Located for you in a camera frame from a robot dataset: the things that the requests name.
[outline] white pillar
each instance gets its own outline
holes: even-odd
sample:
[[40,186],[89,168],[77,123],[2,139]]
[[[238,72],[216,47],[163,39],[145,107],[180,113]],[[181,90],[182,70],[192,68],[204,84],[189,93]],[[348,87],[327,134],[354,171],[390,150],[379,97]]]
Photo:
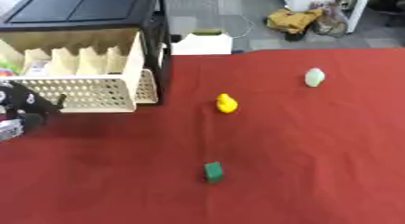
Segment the white pillar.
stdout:
[[349,19],[349,29],[348,33],[353,33],[362,18],[365,7],[367,6],[369,0],[357,0],[356,7],[353,10],[352,16]]

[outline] black storage cabinet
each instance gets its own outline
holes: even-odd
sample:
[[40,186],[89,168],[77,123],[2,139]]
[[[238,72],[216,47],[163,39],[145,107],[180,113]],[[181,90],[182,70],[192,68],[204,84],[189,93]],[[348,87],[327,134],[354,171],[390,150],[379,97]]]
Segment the black storage cabinet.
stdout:
[[[43,32],[108,28],[140,29],[145,68],[164,100],[172,53],[165,0],[23,0],[0,18],[0,32]],[[164,60],[159,54],[165,45]]]

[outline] red tablecloth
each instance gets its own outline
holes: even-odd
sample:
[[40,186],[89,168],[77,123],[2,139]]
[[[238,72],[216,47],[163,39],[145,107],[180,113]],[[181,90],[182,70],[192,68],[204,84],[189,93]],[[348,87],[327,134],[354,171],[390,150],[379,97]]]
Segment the red tablecloth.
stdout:
[[[403,224],[404,66],[403,49],[175,57],[164,106],[1,143],[0,223]],[[223,182],[202,181],[209,161]]]

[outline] white ball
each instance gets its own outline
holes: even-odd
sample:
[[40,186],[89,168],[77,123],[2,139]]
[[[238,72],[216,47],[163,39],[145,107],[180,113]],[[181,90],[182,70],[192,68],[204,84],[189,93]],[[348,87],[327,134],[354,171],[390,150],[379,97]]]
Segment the white ball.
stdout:
[[325,74],[320,69],[311,69],[306,73],[306,84],[309,87],[318,87],[325,80]]

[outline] colorful item in basket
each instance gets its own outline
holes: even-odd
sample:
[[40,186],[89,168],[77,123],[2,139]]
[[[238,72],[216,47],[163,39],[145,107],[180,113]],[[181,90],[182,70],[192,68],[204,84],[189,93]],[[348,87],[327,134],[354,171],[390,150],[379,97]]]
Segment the colorful item in basket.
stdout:
[[47,76],[48,72],[46,72],[46,65],[49,61],[33,61],[26,71],[26,76]]
[[0,68],[0,77],[13,76],[13,70]]
[[13,63],[0,61],[0,77],[16,76],[19,74],[17,67]]

